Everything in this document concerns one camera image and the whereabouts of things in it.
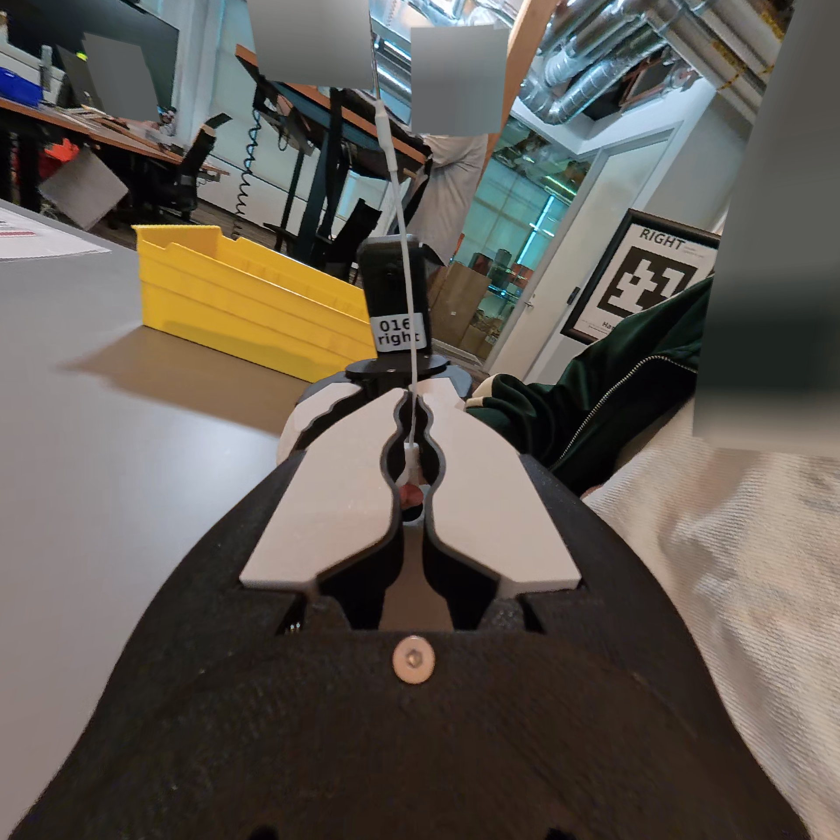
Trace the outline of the brown cardboard box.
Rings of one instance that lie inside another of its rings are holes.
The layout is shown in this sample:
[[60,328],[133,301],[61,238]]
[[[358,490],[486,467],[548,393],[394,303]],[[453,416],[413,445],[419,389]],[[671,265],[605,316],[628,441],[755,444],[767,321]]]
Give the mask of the brown cardboard box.
[[440,269],[429,290],[429,311],[435,341],[485,361],[491,345],[487,333],[473,324],[490,279],[459,262]]

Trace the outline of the cluster of silver duct pipes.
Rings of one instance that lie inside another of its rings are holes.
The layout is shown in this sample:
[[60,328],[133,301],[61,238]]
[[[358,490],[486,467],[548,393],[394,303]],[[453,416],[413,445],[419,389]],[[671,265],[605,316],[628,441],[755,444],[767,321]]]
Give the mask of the cluster of silver duct pipes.
[[668,49],[754,124],[786,28],[771,2],[566,2],[549,21],[518,99],[543,123],[566,124]]

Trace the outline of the wooden office desk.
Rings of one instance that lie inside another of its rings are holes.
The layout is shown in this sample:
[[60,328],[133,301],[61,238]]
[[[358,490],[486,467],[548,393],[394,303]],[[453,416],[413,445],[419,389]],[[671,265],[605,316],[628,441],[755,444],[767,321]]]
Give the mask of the wooden office desk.
[[[90,108],[61,109],[41,103],[28,108],[1,99],[2,198],[17,199],[21,206],[37,209],[41,201],[39,152],[46,145],[69,139],[87,146],[129,188],[134,207],[161,207],[165,201],[158,187],[172,184],[183,154],[177,154],[130,131],[131,123]],[[228,175],[207,161],[200,182],[218,182]]]

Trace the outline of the yellow plastic bin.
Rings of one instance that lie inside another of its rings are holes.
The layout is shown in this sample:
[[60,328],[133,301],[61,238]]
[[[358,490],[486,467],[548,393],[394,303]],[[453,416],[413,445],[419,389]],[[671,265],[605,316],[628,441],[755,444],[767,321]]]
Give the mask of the yellow plastic bin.
[[218,226],[133,230],[144,326],[309,383],[375,357],[362,289]]

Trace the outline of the framed marker poster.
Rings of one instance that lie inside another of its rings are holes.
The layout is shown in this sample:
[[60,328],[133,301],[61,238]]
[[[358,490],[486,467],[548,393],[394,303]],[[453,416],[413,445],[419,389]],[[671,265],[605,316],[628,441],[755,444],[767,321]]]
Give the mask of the framed marker poster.
[[621,321],[668,301],[713,271],[719,234],[628,209],[560,334],[589,345]]

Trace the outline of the grey board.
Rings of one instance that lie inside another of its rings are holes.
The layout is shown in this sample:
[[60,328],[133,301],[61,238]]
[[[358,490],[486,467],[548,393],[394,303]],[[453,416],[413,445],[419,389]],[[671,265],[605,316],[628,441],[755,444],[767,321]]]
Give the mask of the grey board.
[[42,181],[42,197],[74,225],[89,230],[116,207],[130,190],[87,146]]

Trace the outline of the orange plastic object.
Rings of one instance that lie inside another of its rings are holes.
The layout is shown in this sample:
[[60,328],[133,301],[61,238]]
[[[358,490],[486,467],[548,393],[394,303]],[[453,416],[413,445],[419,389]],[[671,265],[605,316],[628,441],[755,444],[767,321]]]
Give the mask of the orange plastic object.
[[79,146],[69,139],[61,143],[46,145],[38,153],[38,173],[41,181],[45,181],[57,173],[64,165],[74,161],[79,154]]

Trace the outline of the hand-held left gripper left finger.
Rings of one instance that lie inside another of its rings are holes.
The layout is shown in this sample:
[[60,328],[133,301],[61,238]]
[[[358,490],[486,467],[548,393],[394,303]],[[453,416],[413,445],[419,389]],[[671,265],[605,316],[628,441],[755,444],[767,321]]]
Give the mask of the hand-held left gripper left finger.
[[396,534],[401,502],[386,465],[403,448],[393,389],[315,439],[295,468],[239,579],[245,587],[318,587]]

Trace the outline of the raised standing desk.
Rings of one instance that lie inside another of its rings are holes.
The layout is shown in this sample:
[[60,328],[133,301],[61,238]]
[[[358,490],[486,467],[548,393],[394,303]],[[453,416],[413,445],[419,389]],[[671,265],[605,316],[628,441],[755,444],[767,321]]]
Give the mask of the raised standing desk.
[[333,237],[334,223],[349,175],[383,184],[391,175],[382,148],[385,131],[375,125],[377,102],[356,91],[268,80],[259,70],[255,51],[236,45],[235,57],[255,83],[253,126],[248,134],[236,215],[245,214],[246,177],[255,161],[260,128],[271,126],[278,148],[295,151],[280,224],[267,224],[276,250],[312,266],[316,234]]

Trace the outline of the black monitor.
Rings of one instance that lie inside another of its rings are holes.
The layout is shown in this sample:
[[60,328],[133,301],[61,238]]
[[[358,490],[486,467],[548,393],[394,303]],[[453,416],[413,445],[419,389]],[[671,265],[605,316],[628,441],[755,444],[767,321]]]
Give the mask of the black monitor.
[[58,1],[47,7],[55,45],[81,51],[86,34],[98,35],[141,47],[161,107],[172,105],[177,28],[140,7],[120,1]]

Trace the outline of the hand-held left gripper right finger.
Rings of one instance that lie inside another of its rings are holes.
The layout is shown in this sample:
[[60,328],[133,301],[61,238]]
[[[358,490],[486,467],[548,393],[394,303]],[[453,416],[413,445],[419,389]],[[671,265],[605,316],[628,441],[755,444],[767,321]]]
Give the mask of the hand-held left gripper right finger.
[[581,582],[517,450],[442,397],[426,415],[424,562],[437,592],[562,592]]

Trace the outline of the person's right forearm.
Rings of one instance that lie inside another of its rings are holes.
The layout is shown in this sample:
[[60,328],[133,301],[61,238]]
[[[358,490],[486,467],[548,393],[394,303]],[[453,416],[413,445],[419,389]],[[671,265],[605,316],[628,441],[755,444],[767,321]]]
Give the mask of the person's right forearm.
[[576,373],[565,374],[553,385],[495,374],[476,388],[465,409],[519,453],[553,467],[597,399],[592,385]]

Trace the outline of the blue plastic bin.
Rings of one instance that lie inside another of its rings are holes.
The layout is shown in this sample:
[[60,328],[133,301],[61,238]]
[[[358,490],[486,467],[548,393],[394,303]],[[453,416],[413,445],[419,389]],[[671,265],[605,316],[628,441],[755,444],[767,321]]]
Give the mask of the blue plastic bin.
[[19,76],[17,73],[0,68],[1,97],[12,102],[36,109],[41,102],[41,87],[39,84]]

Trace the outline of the printed paper sheet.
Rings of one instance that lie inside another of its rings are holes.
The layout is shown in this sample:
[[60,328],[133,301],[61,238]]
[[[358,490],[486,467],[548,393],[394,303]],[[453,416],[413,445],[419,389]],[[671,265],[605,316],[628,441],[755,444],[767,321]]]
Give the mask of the printed paper sheet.
[[14,212],[1,212],[1,260],[46,259],[108,253],[89,243]]

